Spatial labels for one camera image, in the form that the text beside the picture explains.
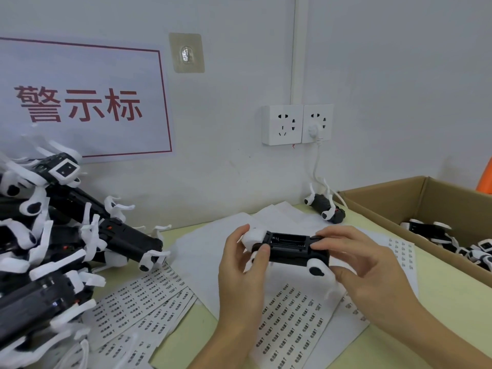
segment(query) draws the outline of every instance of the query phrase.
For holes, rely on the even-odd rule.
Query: forearm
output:
[[[237,369],[248,352],[242,333],[216,329],[188,369]]]
[[[492,359],[441,324],[425,308],[415,311],[395,338],[434,369],[486,369]]]

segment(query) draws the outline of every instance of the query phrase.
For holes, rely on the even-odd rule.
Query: pile of robot toys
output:
[[[456,238],[446,233],[446,231],[451,230],[451,227],[444,223],[435,221],[432,224],[425,224],[422,221],[410,219],[400,225],[448,251],[463,255],[472,263],[492,272],[492,239],[486,239],[470,247],[463,248]]]
[[[89,352],[89,327],[77,320],[96,305],[95,274],[128,259],[142,272],[163,265],[160,231],[125,224],[123,210],[79,189],[82,156],[54,141],[34,145],[40,158],[10,159],[0,152],[0,368],[38,361],[72,338]]]

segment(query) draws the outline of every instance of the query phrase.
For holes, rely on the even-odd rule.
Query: orange object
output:
[[[490,158],[489,164],[485,167],[485,171],[478,182],[477,191],[492,194],[492,158]]]

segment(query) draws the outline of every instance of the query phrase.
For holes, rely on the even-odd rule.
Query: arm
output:
[[[313,243],[313,249],[329,250],[331,256],[356,271],[330,267],[369,321],[435,369],[492,367],[492,359],[446,328],[420,304],[389,248],[350,226],[330,226],[317,235],[325,238]]]
[[[237,369],[253,347],[264,302],[263,283],[270,247],[263,245],[244,273],[251,253],[239,239],[249,225],[236,229],[225,243],[218,271],[220,313],[217,328],[188,369]]]

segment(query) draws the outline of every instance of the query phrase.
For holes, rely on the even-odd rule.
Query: red border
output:
[[[167,121],[167,135],[169,136],[169,148],[170,149],[169,150],[160,150],[160,151],[127,152],[127,153],[121,153],[121,154],[83,155],[83,157],[84,158],[94,158],[94,157],[97,157],[97,156],[140,155],[140,154],[165,153],[165,152],[172,152],[173,151],[173,146],[171,144],[171,130],[169,129],[169,116],[167,114],[166,90],[164,89],[164,74],[162,72],[162,62],[160,60],[160,51],[155,50],[155,49],[139,49],[139,48],[111,47],[111,46],[108,46],[108,45],[63,43],[63,42],[59,42],[59,41],[44,41],[44,40],[31,40],[31,39],[15,39],[15,38],[10,38],[10,37],[0,37],[0,40],[21,41],[21,42],[25,42],[25,43],[42,43],[42,44],[69,45],[69,46],[88,47],[88,48],[137,50],[139,52],[152,52],[152,53],[157,53],[157,58],[159,59],[160,79],[161,79],[161,82],[162,82],[162,94],[164,96],[164,108],[165,108],[165,111],[166,111],[166,121]]]

